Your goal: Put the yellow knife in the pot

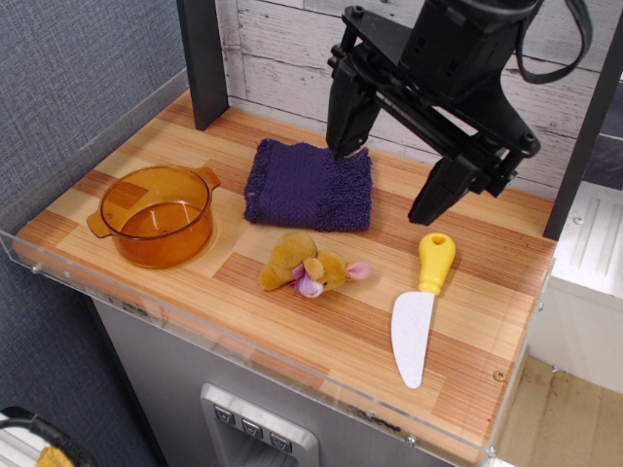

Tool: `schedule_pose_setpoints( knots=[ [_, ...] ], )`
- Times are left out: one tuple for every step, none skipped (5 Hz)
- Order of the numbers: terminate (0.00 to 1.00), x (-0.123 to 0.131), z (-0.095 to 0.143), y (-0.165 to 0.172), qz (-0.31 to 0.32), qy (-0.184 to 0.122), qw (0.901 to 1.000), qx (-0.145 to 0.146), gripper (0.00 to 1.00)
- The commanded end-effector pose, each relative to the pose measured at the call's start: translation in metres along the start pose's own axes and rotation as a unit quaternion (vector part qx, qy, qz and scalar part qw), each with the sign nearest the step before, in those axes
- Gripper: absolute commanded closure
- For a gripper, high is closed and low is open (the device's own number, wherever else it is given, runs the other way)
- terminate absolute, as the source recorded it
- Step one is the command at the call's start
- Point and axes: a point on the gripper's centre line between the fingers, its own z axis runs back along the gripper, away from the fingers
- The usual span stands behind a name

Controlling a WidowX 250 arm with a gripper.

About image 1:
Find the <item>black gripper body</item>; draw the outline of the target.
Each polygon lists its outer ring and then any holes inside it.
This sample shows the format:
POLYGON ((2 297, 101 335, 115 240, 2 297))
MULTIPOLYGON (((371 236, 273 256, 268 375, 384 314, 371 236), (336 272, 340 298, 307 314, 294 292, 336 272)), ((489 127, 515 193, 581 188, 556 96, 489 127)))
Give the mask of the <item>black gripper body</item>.
POLYGON ((386 110, 442 157, 481 169, 474 193, 501 194, 540 143, 507 100, 501 72, 534 4, 425 4, 413 27, 349 6, 329 64, 349 61, 386 110))

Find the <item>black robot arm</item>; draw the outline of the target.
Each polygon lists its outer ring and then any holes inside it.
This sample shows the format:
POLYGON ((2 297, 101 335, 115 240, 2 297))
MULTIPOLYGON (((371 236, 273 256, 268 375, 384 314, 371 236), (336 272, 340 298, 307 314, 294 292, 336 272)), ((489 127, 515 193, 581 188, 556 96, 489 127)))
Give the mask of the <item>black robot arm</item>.
POLYGON ((540 148, 507 100, 501 73, 532 1, 427 1, 413 27, 360 6, 343 14, 332 50, 326 141, 358 151, 381 112, 439 154, 409 218, 433 223, 468 193, 501 194, 540 148))

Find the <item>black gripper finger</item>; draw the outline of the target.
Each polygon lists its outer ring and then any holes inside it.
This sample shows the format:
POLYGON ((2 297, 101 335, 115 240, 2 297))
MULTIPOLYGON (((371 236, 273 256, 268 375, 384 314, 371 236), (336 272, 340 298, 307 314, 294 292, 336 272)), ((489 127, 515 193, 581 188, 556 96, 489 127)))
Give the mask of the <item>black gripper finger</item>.
POLYGON ((411 223, 429 226, 461 200, 481 169, 463 156, 443 158, 433 169, 409 212, 411 223))
POLYGON ((365 83, 349 61, 338 61, 330 89, 326 142, 336 159, 358 151, 380 112, 376 88, 365 83))

